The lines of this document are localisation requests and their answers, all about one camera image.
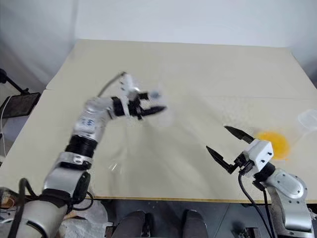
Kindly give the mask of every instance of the white wall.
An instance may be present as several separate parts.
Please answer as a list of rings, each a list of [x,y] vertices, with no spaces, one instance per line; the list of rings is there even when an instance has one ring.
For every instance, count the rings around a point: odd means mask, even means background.
[[[77,0],[0,0],[0,67],[42,91],[74,44]]]
[[[316,0],[1,0],[0,17],[4,46],[42,87],[76,38],[289,47],[317,81]]]

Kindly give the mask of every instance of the orange object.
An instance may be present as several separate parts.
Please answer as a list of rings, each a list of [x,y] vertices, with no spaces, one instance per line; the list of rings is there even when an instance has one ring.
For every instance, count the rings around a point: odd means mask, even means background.
[[[274,160],[287,160],[291,147],[286,137],[273,131],[263,131],[256,135],[259,140],[268,140],[272,143],[274,151]]]

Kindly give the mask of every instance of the beige tabletop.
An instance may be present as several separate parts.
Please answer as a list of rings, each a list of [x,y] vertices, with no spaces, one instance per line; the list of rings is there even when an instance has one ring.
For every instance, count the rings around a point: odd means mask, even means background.
[[[141,89],[161,90],[168,109],[107,125],[90,170],[95,197],[246,201],[237,173],[229,175],[205,148],[233,162],[247,144],[223,128],[231,125],[250,134],[284,134],[291,154],[272,162],[301,177],[308,202],[317,202],[317,132],[303,137],[297,121],[317,108],[317,91],[287,49],[264,47],[78,41],[0,168],[0,186],[17,190],[26,177],[39,193],[85,101],[122,70]],[[251,183],[244,179],[262,201]]]

